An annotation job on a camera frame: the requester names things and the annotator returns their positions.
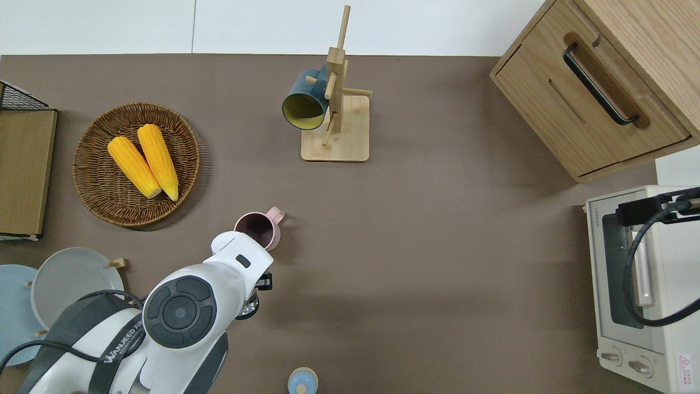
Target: oven door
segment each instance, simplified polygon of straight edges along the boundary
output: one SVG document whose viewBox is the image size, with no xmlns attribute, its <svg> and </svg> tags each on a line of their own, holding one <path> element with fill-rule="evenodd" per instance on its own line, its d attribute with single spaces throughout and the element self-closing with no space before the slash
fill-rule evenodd
<svg viewBox="0 0 700 394">
<path fill-rule="evenodd" d="M 663 329 L 646 327 L 634 320 L 624 304 L 622 288 L 627 250 L 633 238 L 633 231 L 641 226 L 622 227 L 617 222 L 615 209 L 621 203 L 645 197 L 647 193 L 641 189 L 589 202 L 594 280 L 597 289 L 595 296 L 600 330 L 598 334 L 601 337 L 664 354 Z M 647 245 L 655 241 L 653 230 L 652 227 L 647 232 L 644 243 L 638 248 L 631 289 L 632 294 L 635 295 L 637 311 L 645 317 L 649 314 L 656 315 L 654 310 L 658 308 L 655 306 L 658 304 L 658 299 L 655 299 L 658 297 L 658 292 L 655 294 L 651 287 L 655 279 L 650 277 L 650 273 L 655 271 L 650 269 L 650 266 L 656 262 L 651 258 L 646 259 Z"/>
</svg>

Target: wooden mug tree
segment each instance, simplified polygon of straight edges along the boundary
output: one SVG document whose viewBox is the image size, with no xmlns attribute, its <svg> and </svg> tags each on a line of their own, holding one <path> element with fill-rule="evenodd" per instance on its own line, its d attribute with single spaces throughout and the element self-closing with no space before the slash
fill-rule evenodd
<svg viewBox="0 0 700 394">
<path fill-rule="evenodd" d="M 343 45 L 349 17 L 350 6 L 345 6 L 338 46 L 329 47 L 325 59 L 328 83 L 324 96 L 328 100 L 328 113 L 320 127 L 302 131 L 302 158 L 307 161 L 356 162 L 370 157 L 372 91 L 345 87 L 348 60 Z M 316 83 L 311 76 L 306 80 Z"/>
</svg>

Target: cabinet drawer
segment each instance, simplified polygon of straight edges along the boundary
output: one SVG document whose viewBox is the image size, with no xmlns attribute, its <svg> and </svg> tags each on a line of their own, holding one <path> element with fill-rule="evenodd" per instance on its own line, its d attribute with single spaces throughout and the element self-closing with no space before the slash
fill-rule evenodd
<svg viewBox="0 0 700 394">
<path fill-rule="evenodd" d="M 592 138 L 571 103 L 522 49 L 498 73 L 498 84 L 559 162 L 580 177 L 615 162 L 608 146 Z"/>
<path fill-rule="evenodd" d="M 591 179 L 602 169 L 611 172 L 695 143 L 573 0 L 551 1 L 539 16 L 492 77 L 574 178 Z M 620 125 L 614 113 L 618 121 L 634 120 Z"/>
</svg>

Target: dark blue mug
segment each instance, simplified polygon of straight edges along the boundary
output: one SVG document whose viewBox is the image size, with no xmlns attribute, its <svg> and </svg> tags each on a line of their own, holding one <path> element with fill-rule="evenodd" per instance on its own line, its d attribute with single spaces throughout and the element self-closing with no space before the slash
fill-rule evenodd
<svg viewBox="0 0 700 394">
<path fill-rule="evenodd" d="M 316 83 L 308 82 L 307 76 L 315 78 Z M 321 69 L 308 69 L 299 74 L 282 102 L 282 114 L 292 126 L 313 130 L 323 123 L 328 109 L 328 100 L 324 97 L 327 82 L 325 64 Z"/>
</svg>

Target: mug handle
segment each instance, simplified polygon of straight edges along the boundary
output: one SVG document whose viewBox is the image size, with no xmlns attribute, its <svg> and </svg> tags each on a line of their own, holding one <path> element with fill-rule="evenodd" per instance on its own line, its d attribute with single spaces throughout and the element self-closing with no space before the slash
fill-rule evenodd
<svg viewBox="0 0 700 394">
<path fill-rule="evenodd" d="M 284 219 L 285 213 L 282 212 L 278 207 L 272 207 L 267 211 L 265 216 L 269 217 L 270 220 L 272 220 L 275 224 L 279 224 L 279 222 Z"/>
</svg>

